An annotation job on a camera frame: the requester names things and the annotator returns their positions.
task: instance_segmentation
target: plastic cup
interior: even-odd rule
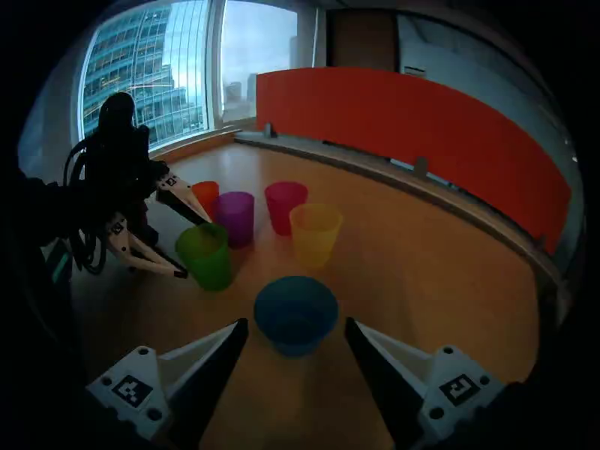
[[[202,288],[218,291],[231,284],[227,231],[222,226],[203,223],[186,229],[177,239],[175,251]]]
[[[219,184],[216,181],[202,181],[192,186],[193,195],[196,196],[206,214],[214,220],[214,202],[219,197]]]
[[[292,234],[290,211],[306,203],[307,187],[294,181],[279,181],[265,189],[265,198],[273,230],[281,236]]]
[[[309,269],[323,267],[332,254],[344,218],[333,206],[306,203],[289,213],[295,258]]]
[[[284,356],[312,353],[338,321],[327,286],[309,277],[285,277],[265,286],[254,303],[260,331]]]
[[[254,196],[248,192],[228,192],[214,201],[214,219],[223,225],[231,248],[249,245],[254,237]]]

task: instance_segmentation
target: table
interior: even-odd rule
[[[208,293],[192,278],[130,273],[109,256],[100,277],[76,273],[74,307],[91,379],[138,345],[162,353],[239,317],[250,320],[201,449],[389,450],[391,438],[344,340],[347,316],[426,352],[454,344],[504,382],[530,372],[538,345],[533,273],[480,229],[369,178],[262,148],[224,145],[171,167],[188,182],[215,180],[222,193],[256,197],[255,241],[232,252],[232,286]],[[344,216],[323,269],[299,267],[291,240],[271,228],[263,190],[280,180],[305,183],[309,201],[334,204]],[[174,255],[190,224],[152,201],[148,219]],[[334,331],[300,359],[278,355],[252,318],[257,293],[287,275],[315,277],[340,305]]]

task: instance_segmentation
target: purple cup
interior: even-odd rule
[[[241,248],[254,237],[254,196],[248,192],[227,192],[214,201],[214,218],[227,230],[229,246]]]

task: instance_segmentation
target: orange cup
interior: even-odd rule
[[[219,197],[219,184],[216,181],[202,181],[192,186],[192,192],[206,211],[206,214],[214,220],[215,211],[213,205],[217,197]]]

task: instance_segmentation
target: orange wall panel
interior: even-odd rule
[[[256,121],[414,164],[508,215],[553,253],[571,190],[525,131],[488,105],[435,82],[383,70],[321,67],[256,79]]]

